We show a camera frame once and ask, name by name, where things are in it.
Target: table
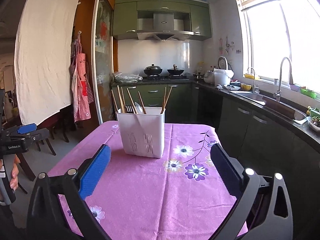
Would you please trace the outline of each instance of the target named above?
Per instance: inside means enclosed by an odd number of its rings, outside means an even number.
[[[105,122],[48,174],[78,168],[107,144],[110,163],[85,201],[112,239],[207,240],[236,201],[210,159],[218,136],[199,124],[166,123],[164,133],[162,158],[132,156],[123,150],[118,122]],[[70,228],[81,235],[64,196],[60,202]]]

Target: gray floor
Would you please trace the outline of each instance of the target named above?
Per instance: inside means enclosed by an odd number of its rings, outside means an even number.
[[[77,131],[67,132],[69,143],[65,142],[62,133],[58,130],[57,134],[54,135],[55,139],[49,139],[53,149],[56,152],[56,156],[51,154],[51,151],[45,142],[44,145],[40,144],[41,152],[37,150],[36,145],[32,145],[27,153],[24,153],[24,157],[28,162],[33,173],[37,176],[41,172],[48,172],[51,170],[57,162],[59,162],[73,147],[80,142],[80,136]],[[29,206],[30,195],[34,186],[34,182],[28,180],[24,172],[19,169],[19,182],[28,192],[24,194],[23,191],[18,188],[16,191],[16,201],[11,205],[13,212],[14,223],[18,228],[25,228],[27,222],[27,212]]]

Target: cabinet handle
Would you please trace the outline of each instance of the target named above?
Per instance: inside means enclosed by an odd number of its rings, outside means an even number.
[[[244,113],[244,114],[250,114],[249,111],[245,111],[245,110],[241,109],[240,107],[238,107],[238,111],[240,111],[241,113]]]
[[[253,118],[254,118],[254,119],[256,119],[256,120],[257,120],[258,122],[260,122],[260,123],[267,124],[267,121],[262,120],[262,119],[260,119],[260,118],[256,117],[255,115],[253,116]]]

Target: range hood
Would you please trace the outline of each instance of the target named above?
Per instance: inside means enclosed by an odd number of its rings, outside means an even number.
[[[152,30],[138,30],[139,41],[142,40],[176,40],[185,41],[193,36],[193,32],[175,30],[174,29],[174,14],[156,12],[153,14],[153,29]]]

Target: sink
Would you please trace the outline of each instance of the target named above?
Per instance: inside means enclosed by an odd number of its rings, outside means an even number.
[[[269,108],[287,118],[294,121],[296,124],[303,125],[307,122],[306,115],[299,110],[288,106],[282,102],[277,102],[273,98],[265,97],[260,94],[253,94],[252,92],[243,92],[243,91],[231,91],[238,96],[252,100],[266,108]]]

